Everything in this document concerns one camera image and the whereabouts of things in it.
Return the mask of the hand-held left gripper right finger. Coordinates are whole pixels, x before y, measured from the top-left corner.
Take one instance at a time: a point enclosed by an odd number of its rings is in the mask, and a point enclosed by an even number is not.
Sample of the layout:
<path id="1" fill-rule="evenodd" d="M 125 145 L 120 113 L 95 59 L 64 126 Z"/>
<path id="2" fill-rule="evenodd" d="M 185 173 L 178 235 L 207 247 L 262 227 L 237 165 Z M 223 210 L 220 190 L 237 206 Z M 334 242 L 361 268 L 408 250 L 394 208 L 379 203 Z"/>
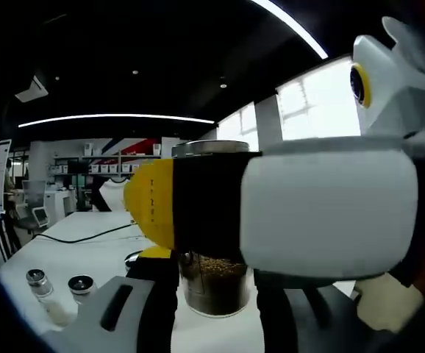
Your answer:
<path id="1" fill-rule="evenodd" d="M 255 270 L 254 284 L 266 352 L 377 352 L 386 343 L 329 281 Z"/>

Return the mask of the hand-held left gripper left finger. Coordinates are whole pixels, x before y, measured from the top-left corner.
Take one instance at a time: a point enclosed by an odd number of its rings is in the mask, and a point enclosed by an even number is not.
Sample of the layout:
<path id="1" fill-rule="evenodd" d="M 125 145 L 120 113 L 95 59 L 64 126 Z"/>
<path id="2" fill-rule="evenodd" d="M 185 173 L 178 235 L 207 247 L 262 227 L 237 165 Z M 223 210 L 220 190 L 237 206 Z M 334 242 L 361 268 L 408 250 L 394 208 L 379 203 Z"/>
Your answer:
<path id="1" fill-rule="evenodd" d="M 170 352 L 178 285 L 174 252 L 147 248 L 126 276 L 79 295 L 75 320 L 46 343 L 54 352 Z"/>

